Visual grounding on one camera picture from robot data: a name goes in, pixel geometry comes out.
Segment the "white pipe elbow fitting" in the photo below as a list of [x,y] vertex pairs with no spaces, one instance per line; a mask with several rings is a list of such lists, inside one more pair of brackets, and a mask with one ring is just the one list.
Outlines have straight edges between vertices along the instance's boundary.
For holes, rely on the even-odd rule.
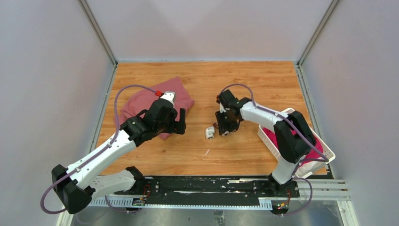
[[211,126],[205,129],[205,138],[213,139],[215,137],[215,127]]

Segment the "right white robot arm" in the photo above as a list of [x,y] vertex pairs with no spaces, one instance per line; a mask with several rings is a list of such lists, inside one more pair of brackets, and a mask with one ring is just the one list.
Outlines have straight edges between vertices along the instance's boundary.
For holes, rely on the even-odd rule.
[[317,143],[304,116],[298,111],[277,112],[257,105],[247,97],[238,99],[228,89],[216,97],[216,102],[220,105],[219,111],[215,113],[219,135],[226,136],[237,131],[242,121],[256,123],[274,133],[281,158],[269,175],[266,189],[274,196],[282,196],[286,193],[300,160]]

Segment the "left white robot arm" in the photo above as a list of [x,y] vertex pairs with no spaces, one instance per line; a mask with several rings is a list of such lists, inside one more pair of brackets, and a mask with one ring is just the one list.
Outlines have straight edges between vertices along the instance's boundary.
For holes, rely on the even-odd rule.
[[119,173],[100,176],[100,173],[124,154],[136,149],[161,133],[183,135],[186,129],[186,110],[175,109],[174,102],[163,97],[149,109],[118,124],[115,133],[97,149],[67,167],[61,164],[51,170],[53,190],[64,211],[76,214],[92,200],[118,191],[140,194],[144,176],[135,167]]

